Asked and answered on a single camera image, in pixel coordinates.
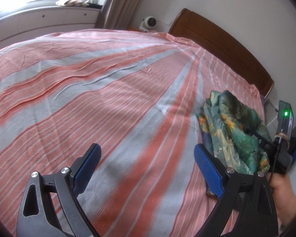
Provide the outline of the person right hand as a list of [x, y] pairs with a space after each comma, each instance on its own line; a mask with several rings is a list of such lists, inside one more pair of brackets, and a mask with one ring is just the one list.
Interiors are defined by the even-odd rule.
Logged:
[[290, 177], [288, 174], [268, 173], [267, 180], [273, 190], [277, 216], [282, 225], [287, 226], [296, 216], [296, 195]]

